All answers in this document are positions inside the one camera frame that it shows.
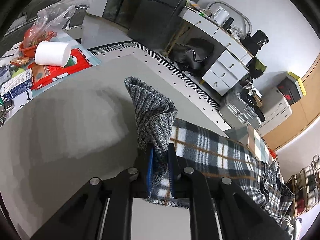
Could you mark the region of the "dark grey refrigerator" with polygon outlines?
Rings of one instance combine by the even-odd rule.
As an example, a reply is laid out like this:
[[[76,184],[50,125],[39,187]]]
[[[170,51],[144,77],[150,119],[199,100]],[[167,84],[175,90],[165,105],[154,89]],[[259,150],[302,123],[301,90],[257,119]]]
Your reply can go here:
[[[158,0],[142,0],[128,36],[149,49],[165,49],[182,22],[179,14],[184,2],[172,7]]]

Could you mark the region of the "white tall cabinet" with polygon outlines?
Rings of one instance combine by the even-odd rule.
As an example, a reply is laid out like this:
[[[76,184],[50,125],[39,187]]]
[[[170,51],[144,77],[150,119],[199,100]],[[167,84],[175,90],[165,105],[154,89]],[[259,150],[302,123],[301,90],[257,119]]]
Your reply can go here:
[[[263,95],[262,101],[261,111],[264,114],[265,121],[257,129],[261,137],[278,127],[292,115],[291,106],[277,87]]]

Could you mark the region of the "black bag under desk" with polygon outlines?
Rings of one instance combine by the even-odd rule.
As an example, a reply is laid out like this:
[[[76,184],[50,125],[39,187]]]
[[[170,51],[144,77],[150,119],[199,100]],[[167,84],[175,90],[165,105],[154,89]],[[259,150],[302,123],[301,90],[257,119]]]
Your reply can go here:
[[[193,76],[200,74],[207,60],[213,55],[215,46],[202,38],[191,38],[187,44],[176,43],[168,55],[179,70]]]

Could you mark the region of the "oval mirror on desk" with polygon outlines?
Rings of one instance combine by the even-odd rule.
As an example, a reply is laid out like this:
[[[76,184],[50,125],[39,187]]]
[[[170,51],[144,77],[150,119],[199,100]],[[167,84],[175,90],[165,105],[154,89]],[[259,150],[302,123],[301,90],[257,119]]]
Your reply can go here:
[[[216,0],[216,1],[209,2],[206,6],[206,9],[213,11],[218,6],[223,7],[223,9],[229,12],[229,17],[232,17],[234,19],[234,24],[236,24],[239,27],[243,27],[243,31],[245,35],[252,33],[253,28],[249,18],[245,16],[242,12],[240,12],[238,9],[233,7],[232,5],[224,1]]]

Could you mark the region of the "checked bed sheet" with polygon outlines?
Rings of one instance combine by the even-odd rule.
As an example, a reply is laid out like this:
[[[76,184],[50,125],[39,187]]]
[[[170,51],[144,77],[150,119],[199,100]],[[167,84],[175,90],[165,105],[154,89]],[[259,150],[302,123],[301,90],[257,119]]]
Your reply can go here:
[[[245,145],[257,159],[268,164],[272,164],[274,162],[274,158],[270,155],[267,145],[252,126],[231,128],[226,130],[225,134],[229,138]]]

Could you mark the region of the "red plastic bowl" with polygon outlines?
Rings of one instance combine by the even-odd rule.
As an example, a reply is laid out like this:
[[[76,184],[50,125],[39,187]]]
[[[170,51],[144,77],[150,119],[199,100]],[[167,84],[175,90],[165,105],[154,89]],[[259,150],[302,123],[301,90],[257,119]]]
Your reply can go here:
[[[48,31],[44,32],[42,36],[40,36],[35,41],[31,42],[29,47],[24,47],[23,42],[18,46],[19,51],[22,53],[22,56],[28,58],[34,58],[36,53],[36,48],[42,41],[50,41],[52,38],[57,36],[57,32],[55,31]]]

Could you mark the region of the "silver aluminium suitcase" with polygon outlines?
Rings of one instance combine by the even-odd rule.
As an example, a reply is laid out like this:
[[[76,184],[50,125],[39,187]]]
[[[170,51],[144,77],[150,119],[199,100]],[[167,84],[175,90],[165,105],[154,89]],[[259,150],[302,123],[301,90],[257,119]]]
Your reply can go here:
[[[240,96],[242,88],[233,87],[221,99],[219,113],[231,128],[252,126],[259,128],[262,124],[254,109]]]

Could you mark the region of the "black shoe box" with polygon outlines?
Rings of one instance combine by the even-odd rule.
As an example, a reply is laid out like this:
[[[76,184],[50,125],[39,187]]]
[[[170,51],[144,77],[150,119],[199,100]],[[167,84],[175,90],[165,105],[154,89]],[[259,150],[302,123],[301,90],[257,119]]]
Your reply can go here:
[[[289,105],[297,103],[301,99],[297,86],[288,77],[277,85],[277,89],[283,94]]]

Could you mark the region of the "yellow shoe box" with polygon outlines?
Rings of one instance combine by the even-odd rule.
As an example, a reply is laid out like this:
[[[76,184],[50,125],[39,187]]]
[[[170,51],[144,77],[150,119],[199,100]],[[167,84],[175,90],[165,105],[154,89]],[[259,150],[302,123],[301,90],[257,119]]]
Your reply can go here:
[[[287,72],[287,77],[291,81],[293,81],[293,83],[297,87],[297,90],[300,94],[300,97],[306,96],[306,90],[305,90],[305,87],[303,85],[301,78],[298,75],[294,74],[293,72]]]

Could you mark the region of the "red printed package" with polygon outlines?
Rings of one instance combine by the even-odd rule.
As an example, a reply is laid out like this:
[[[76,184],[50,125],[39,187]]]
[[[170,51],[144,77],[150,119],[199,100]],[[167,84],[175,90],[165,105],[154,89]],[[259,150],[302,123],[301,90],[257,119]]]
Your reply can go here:
[[[67,75],[74,74],[86,68],[92,67],[89,59],[81,49],[72,49],[71,56],[65,67],[38,65],[35,62],[28,66],[33,74],[32,90],[40,89]]]

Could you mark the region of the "white electric kettle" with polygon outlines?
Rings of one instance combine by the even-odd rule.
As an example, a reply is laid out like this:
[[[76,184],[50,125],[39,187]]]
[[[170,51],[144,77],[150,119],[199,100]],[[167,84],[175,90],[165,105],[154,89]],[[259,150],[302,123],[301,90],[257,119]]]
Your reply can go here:
[[[212,14],[212,19],[218,25],[222,25],[225,19],[228,17],[229,12],[221,6],[218,6],[217,9]]]

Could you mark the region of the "clear plastic bag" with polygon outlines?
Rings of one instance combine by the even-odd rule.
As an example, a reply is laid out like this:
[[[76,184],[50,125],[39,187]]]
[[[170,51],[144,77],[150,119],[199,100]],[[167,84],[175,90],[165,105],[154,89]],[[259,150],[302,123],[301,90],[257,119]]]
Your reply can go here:
[[[44,32],[62,29],[74,14],[75,6],[66,3],[53,4],[39,10],[37,19],[24,34],[24,47],[29,47],[31,42],[42,36]]]

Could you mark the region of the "plaid fleece knit cardigan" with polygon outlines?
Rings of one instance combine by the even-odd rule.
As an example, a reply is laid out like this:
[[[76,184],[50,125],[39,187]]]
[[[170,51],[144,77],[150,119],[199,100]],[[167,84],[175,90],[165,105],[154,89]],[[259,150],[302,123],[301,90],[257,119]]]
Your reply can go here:
[[[188,166],[207,178],[231,178],[271,218],[282,223],[295,196],[281,181],[276,163],[259,160],[243,144],[178,119],[173,101],[139,78],[127,77],[124,85],[135,108],[138,148],[146,150],[148,143],[155,147],[148,202],[189,206],[188,200],[174,199],[170,191],[166,151],[172,143]]]

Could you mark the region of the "white toilet paper roll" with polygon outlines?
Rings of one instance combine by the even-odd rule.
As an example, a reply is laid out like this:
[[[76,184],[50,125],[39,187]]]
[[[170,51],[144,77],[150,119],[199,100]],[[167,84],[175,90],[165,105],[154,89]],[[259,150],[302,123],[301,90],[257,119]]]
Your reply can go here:
[[[42,41],[36,48],[35,63],[64,67],[71,56],[71,45],[65,42]]]

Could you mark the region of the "white drawer desk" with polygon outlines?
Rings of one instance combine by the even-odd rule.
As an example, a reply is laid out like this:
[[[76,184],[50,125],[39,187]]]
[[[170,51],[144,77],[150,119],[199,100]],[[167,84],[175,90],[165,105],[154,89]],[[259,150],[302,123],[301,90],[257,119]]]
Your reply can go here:
[[[252,53],[204,13],[185,7],[179,16],[214,45],[201,79],[221,96],[225,95],[248,74],[247,65],[253,59]]]

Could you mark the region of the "black bucket hat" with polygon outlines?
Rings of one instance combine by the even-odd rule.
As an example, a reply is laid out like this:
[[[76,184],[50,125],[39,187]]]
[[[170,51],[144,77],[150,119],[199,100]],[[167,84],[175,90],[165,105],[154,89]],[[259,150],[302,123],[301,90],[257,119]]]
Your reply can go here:
[[[253,55],[256,56],[257,52],[261,50],[262,46],[269,42],[266,34],[257,30],[252,36],[247,35],[242,41],[242,45]]]

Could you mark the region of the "shoe rack with shoes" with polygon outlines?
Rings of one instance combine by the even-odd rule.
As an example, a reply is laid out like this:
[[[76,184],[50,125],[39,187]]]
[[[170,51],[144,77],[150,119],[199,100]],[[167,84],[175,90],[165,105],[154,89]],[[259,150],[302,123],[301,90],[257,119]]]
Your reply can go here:
[[[297,217],[311,210],[319,203],[319,155],[312,162],[285,182],[295,198],[287,212],[291,217]]]

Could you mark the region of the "wooden door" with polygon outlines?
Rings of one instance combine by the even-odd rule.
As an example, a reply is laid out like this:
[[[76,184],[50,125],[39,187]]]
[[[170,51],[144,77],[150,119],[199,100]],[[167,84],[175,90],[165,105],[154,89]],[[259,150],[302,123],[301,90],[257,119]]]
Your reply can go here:
[[[276,151],[304,132],[319,118],[319,57],[302,78],[306,96],[291,106],[292,115],[263,136],[268,147]]]

